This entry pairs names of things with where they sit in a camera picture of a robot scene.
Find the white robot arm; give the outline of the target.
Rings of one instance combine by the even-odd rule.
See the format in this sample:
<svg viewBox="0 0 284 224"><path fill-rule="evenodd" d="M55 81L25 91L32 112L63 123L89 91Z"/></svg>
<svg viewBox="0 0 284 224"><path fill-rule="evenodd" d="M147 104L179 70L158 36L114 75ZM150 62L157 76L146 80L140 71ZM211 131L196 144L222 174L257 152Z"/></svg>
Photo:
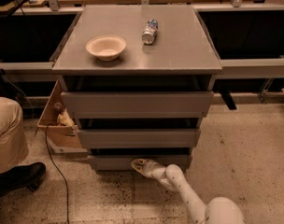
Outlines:
<svg viewBox="0 0 284 224"><path fill-rule="evenodd" d="M177 165L164 166L150 159L135 159L131 165L144 177L155 179L165 188L177 192L193 224L246 224L240 208L228 198L217 197L205 204Z"/></svg>

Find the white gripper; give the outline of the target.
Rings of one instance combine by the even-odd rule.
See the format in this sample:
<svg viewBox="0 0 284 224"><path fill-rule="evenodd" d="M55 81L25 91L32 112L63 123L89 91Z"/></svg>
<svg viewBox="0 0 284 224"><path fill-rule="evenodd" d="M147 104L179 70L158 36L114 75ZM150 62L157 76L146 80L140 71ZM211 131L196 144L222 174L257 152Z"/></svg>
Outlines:
<svg viewBox="0 0 284 224"><path fill-rule="evenodd" d="M163 180L165 179L166 167L153 160L135 159L131 162L132 167L145 177Z"/></svg>

